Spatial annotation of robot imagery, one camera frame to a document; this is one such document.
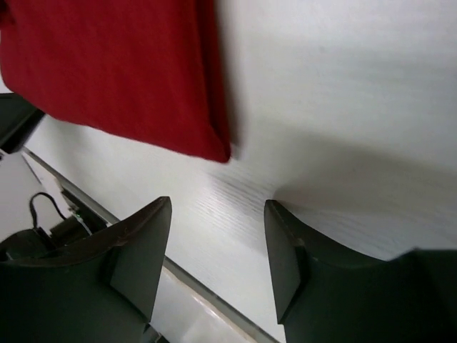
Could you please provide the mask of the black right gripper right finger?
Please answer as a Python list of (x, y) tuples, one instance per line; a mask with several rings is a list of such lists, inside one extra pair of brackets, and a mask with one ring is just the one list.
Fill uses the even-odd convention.
[(454, 342), (456, 252), (413, 249), (383, 261), (264, 207), (278, 323), (287, 342)]

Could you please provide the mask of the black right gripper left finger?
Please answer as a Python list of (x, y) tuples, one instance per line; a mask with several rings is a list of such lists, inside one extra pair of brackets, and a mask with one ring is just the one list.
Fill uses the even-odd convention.
[[(165, 203), (159, 197), (139, 211)], [(154, 219), (137, 227), (124, 220), (40, 258), (1, 261), (1, 340), (146, 342), (154, 301), (141, 304), (121, 279), (133, 261), (129, 241)]]

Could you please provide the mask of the dark red t-shirt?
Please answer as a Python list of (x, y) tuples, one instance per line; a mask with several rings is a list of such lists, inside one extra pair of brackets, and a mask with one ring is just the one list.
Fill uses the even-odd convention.
[(3, 1), (1, 75), (56, 119), (231, 157), (213, 1)]

